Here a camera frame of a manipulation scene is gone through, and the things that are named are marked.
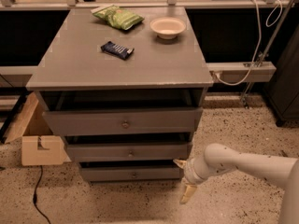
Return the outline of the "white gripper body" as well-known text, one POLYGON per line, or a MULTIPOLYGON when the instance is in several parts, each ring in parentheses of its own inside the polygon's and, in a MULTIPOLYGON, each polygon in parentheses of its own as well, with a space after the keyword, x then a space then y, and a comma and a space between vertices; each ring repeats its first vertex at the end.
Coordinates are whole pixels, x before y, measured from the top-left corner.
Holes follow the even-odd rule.
POLYGON ((184 179, 189 185, 200 185, 206 179, 204 178, 204 174, 201 173, 203 162, 200 158, 192 158, 186 160, 184 170, 184 179))

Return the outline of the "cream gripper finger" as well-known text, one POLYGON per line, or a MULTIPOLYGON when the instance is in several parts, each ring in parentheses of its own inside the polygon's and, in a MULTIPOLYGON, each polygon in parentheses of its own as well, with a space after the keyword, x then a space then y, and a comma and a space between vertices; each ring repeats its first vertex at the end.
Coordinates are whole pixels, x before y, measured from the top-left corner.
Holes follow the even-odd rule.
POLYGON ((185 160, 178 160, 178 159, 174 159, 174 164, 176 166, 178 166, 180 169, 184 169, 186 166, 186 161, 185 160))
POLYGON ((197 187, 195 185, 186 185, 184 193, 180 199, 180 203, 181 204, 187 203, 196 191, 197 191, 197 187))

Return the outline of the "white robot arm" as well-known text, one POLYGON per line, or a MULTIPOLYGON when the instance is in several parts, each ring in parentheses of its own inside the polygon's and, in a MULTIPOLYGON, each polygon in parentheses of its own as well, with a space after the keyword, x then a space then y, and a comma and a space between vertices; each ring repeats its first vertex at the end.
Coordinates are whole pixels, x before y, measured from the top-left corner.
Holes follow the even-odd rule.
POLYGON ((180 199, 185 204, 197 187, 212 176, 234 170, 260 178, 284 190, 278 224, 299 224, 299 159, 243 153, 227 146, 213 143, 203 153, 187 160, 174 159, 183 170, 185 185, 180 199))

